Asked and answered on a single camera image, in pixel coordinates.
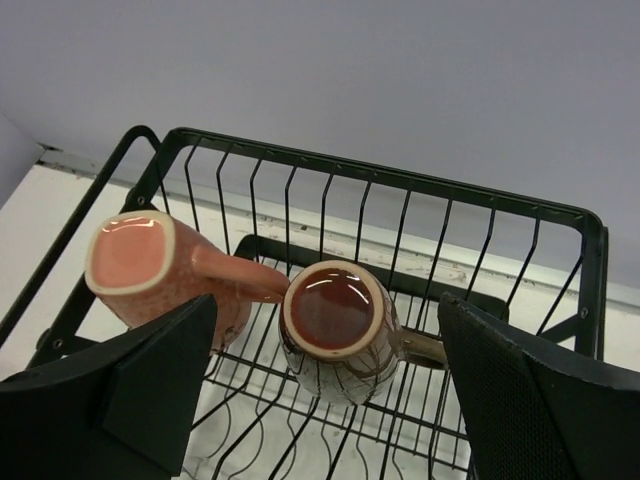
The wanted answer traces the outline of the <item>brown ceramic mug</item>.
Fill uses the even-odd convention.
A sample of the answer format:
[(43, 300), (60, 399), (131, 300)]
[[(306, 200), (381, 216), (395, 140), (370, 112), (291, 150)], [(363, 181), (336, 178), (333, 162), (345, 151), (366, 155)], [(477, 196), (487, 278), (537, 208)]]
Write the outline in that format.
[(315, 263), (292, 280), (279, 340), (299, 385), (334, 404), (374, 399), (392, 384), (401, 362), (448, 368), (443, 343), (403, 327), (382, 283), (344, 260)]

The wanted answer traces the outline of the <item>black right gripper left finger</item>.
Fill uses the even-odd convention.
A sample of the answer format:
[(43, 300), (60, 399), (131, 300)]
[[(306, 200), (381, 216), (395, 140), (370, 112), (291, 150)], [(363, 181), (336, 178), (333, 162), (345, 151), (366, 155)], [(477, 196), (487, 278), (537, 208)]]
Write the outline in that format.
[(4, 479), (172, 479), (216, 325), (203, 295), (1, 383)]

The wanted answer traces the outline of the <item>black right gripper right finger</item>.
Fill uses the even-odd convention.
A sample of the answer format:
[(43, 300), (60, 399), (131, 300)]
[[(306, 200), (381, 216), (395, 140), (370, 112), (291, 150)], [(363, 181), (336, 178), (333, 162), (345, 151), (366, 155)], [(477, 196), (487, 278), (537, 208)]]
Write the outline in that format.
[(636, 479), (639, 374), (450, 294), (438, 305), (478, 479)]

